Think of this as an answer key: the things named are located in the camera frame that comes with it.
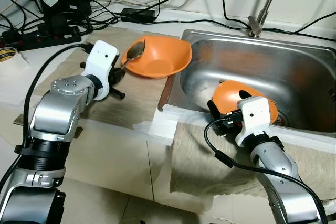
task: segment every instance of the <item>sink drain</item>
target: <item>sink drain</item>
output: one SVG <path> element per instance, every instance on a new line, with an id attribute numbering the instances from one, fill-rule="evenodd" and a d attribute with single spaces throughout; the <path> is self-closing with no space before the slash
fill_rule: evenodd
<path id="1" fill-rule="evenodd" d="M 281 111 L 278 111 L 278 117 L 276 118 L 273 124 L 278 126 L 287 126 L 288 120 Z"/>

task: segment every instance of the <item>sink basin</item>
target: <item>sink basin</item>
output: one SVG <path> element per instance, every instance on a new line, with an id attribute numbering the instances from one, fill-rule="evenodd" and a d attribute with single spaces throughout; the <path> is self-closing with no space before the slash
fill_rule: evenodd
<path id="1" fill-rule="evenodd" d="M 336 50 L 282 41 L 185 30 L 193 58 L 169 77 L 159 103 L 208 112 L 225 80 L 259 90 L 276 102 L 274 124 L 330 135 L 336 132 Z"/>

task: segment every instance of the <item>silver robot arm segment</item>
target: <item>silver robot arm segment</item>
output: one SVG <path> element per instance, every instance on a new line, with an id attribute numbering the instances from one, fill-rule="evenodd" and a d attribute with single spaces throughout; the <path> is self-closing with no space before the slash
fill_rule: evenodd
<path id="1" fill-rule="evenodd" d="M 28 146 L 16 147 L 22 158 L 1 202 L 0 224 L 60 223 L 65 194 L 56 188 L 65 175 L 70 142 L 83 110 L 109 94 L 108 77 L 118 55 L 114 46 L 98 40 L 81 75 L 51 83 L 34 112 Z"/>
<path id="2" fill-rule="evenodd" d="M 249 97 L 238 102 L 243 114 L 242 131 L 236 137 L 239 146 L 250 151 L 257 168 L 279 172 L 300 180 L 298 166 L 283 149 L 277 137 L 270 138 L 268 100 Z M 287 179 L 256 173 L 265 188 L 277 224 L 321 223 L 312 196 L 301 186 Z"/>

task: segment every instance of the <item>black power adapter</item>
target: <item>black power adapter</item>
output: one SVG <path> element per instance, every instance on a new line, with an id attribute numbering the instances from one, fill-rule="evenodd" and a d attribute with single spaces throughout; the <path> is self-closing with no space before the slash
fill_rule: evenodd
<path id="1" fill-rule="evenodd" d="M 155 20 L 155 11 L 154 10 L 145 10 L 140 13 L 135 13 L 138 11 L 142 11 L 141 9 L 133 9 L 133 8 L 124 8 L 121 11 L 121 21 L 125 22 L 143 22 L 143 23 L 152 23 Z"/>

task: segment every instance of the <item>beige cloth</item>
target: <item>beige cloth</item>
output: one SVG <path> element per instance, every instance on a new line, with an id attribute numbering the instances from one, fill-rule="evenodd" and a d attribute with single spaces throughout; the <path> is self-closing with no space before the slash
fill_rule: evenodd
<path id="1" fill-rule="evenodd" d="M 125 28 L 109 27 L 104 30 L 95 31 L 89 35 L 86 42 L 94 44 L 100 39 L 114 45 L 120 53 L 120 57 L 115 64 L 118 67 L 127 48 L 144 35 L 172 37 L 147 32 L 137 33 Z M 51 82 L 58 78 L 82 73 L 83 69 L 79 67 L 79 64 L 86 61 L 87 58 L 88 55 L 86 53 L 77 49 L 35 89 L 34 94 L 45 94 L 50 89 Z M 85 109 L 81 117 L 133 129 L 133 124 L 153 120 L 155 108 L 158 105 L 165 83 L 166 78 L 150 79 L 136 76 L 127 71 L 121 82 L 115 86 L 116 89 L 126 94 L 125 98 L 119 101 L 109 95 L 103 101 L 93 102 L 90 107 Z"/>
<path id="2" fill-rule="evenodd" d="M 266 197 L 254 173 L 228 168 L 214 157 L 203 138 L 203 127 L 178 123 L 173 145 L 170 191 L 192 195 L 244 194 Z M 235 159 L 252 166 L 244 148 L 234 139 L 218 137 L 212 129 L 208 137 L 213 145 Z M 320 199 L 336 197 L 336 155 L 284 143 L 285 151 L 294 158 L 303 182 Z"/>

